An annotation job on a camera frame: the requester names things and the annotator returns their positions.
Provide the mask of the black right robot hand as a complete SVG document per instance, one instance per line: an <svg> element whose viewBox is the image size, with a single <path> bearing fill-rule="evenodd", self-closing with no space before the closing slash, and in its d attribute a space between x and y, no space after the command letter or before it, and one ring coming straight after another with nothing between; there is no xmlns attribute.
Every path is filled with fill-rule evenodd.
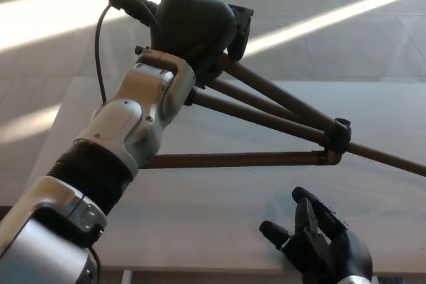
<svg viewBox="0 0 426 284"><path fill-rule="evenodd" d="M292 198L297 203L293 233L272 221L263 221L259 230L301 273L302 282L371 283L365 242L311 192L296 187Z"/></svg>

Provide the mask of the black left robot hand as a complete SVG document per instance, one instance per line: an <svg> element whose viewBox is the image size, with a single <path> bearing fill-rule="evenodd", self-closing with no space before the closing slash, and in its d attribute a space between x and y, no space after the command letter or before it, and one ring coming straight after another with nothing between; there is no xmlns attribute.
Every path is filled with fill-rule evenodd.
<svg viewBox="0 0 426 284"><path fill-rule="evenodd" d="M162 0L150 28L150 48L185 60L203 88L222 74L216 64L226 51L244 56L254 11L218 0Z"/></svg>

